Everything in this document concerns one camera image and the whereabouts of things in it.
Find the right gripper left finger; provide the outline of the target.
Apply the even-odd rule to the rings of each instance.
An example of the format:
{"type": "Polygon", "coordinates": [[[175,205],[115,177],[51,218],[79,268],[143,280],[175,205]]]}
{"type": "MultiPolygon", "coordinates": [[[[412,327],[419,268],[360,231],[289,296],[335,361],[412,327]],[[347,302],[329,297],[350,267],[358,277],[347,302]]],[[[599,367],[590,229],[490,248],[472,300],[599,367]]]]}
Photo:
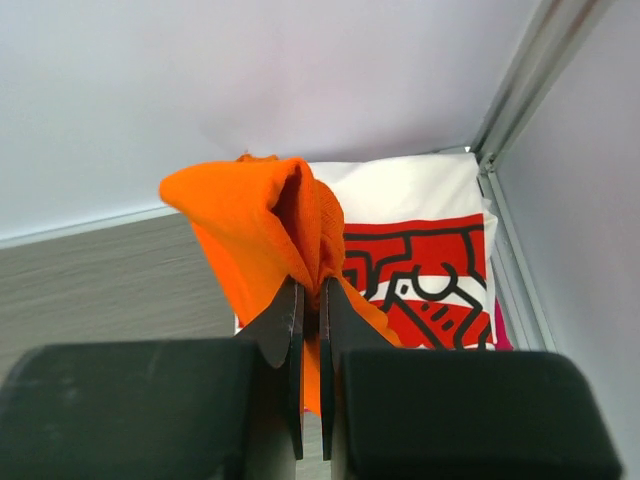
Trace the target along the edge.
{"type": "Polygon", "coordinates": [[[1,387],[5,479],[292,479],[303,288],[232,337],[53,344],[1,387]]]}

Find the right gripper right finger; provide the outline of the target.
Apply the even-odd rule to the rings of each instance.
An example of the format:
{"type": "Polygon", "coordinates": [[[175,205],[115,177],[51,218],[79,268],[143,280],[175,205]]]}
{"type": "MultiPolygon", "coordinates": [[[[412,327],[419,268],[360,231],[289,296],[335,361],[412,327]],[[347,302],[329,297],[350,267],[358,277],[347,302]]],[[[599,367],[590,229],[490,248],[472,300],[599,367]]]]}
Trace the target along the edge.
{"type": "Polygon", "coordinates": [[[619,479],[589,384],[549,352],[392,346],[336,279],[320,314],[323,456],[335,479],[619,479]]]}

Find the orange t-shirt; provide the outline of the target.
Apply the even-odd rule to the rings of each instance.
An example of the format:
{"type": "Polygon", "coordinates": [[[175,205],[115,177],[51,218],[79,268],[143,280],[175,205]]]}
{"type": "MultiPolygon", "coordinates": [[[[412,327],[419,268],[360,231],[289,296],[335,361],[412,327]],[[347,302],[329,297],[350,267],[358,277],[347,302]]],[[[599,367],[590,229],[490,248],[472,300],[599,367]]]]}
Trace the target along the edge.
{"type": "Polygon", "coordinates": [[[244,154],[193,165],[164,178],[159,196],[191,223],[240,327],[271,304],[286,278],[303,286],[312,312],[323,282],[335,278],[356,312],[401,344],[386,315],[343,276],[343,210],[303,159],[244,154]]]}

